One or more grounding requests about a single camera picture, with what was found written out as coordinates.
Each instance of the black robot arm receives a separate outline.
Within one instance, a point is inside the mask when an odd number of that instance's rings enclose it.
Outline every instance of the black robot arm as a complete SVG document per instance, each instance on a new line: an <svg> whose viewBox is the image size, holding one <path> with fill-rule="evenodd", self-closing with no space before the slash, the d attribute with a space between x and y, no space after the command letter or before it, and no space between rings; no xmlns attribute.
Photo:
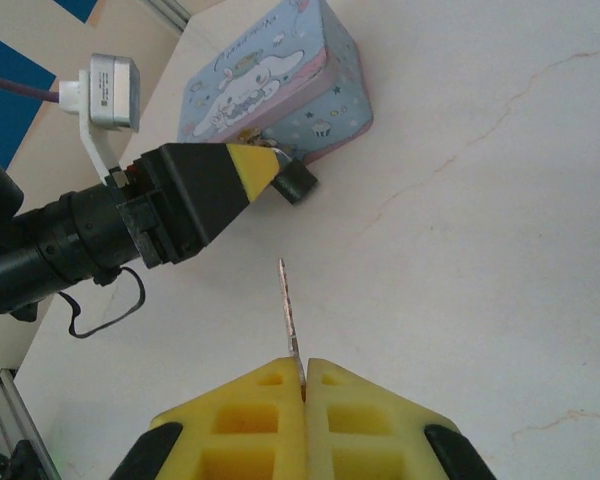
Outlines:
<svg viewBox="0 0 600 480"><path fill-rule="evenodd" d="M89 278L107 285L135 258L149 268L191 258L266 184L296 203L316 182L280 151L167 144L112 172L107 185L15 215L23 194L0 168L0 313L34 321L48 295Z"/></svg>

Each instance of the metal frame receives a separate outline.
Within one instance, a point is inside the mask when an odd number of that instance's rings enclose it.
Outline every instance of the metal frame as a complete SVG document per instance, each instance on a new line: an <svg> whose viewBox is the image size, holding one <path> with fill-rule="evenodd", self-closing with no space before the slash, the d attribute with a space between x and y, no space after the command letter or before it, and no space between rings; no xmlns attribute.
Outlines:
<svg viewBox="0 0 600 480"><path fill-rule="evenodd" d="M177 0L140 0L179 33L184 32L191 14Z"/></svg>
<svg viewBox="0 0 600 480"><path fill-rule="evenodd" d="M61 480L9 370L0 372L0 453L10 456L20 440L29 440L50 480Z"/></svg>

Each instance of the cartoon dog illustration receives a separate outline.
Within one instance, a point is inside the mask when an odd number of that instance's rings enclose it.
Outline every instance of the cartoon dog illustration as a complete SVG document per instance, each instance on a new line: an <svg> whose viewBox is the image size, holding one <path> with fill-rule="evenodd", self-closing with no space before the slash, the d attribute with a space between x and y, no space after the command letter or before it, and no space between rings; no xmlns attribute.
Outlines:
<svg viewBox="0 0 600 480"><path fill-rule="evenodd" d="M193 135L198 137L212 127L221 132L242 120L278 91L280 81L272 78L293 69L303 56L304 51L300 50L284 58L271 55L254 61L248 70L226 68L225 78L218 86L222 93L198 123Z"/></svg>

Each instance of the tin box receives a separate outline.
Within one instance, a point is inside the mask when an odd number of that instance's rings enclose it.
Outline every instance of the tin box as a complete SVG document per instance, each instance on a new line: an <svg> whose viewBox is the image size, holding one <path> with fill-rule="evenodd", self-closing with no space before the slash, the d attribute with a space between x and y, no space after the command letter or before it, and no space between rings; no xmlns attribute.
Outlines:
<svg viewBox="0 0 600 480"><path fill-rule="evenodd" d="M284 0L194 76L179 142L277 146L313 161L373 121L358 49L324 0Z"/></svg>

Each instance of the white table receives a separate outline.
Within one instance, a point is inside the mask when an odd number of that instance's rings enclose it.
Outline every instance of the white table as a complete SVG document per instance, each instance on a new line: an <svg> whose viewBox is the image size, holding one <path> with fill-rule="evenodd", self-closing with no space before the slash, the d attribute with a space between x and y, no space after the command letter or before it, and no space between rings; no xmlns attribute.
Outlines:
<svg viewBox="0 0 600 480"><path fill-rule="evenodd" d="M600 1L330 3L375 124L299 208L267 192L141 269L119 326L75 341L53 302L17 384L63 477L106 477L155 414L284 355L284 256L305 358L448 415L499 478L600 479ZM127 162L175 140L187 80L274 4L193 18ZM82 328L135 300L72 294Z"/></svg>

